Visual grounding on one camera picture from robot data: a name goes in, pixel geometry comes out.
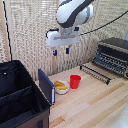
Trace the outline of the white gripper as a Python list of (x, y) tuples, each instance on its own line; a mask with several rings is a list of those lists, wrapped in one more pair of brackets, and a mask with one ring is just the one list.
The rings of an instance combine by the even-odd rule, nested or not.
[[(51, 29), (46, 33), (46, 45), (49, 47), (75, 44), (78, 39), (78, 27)], [(66, 54), (69, 54), (69, 52), (70, 48), (66, 48)], [(53, 56), (57, 56), (57, 50), (53, 50)]]

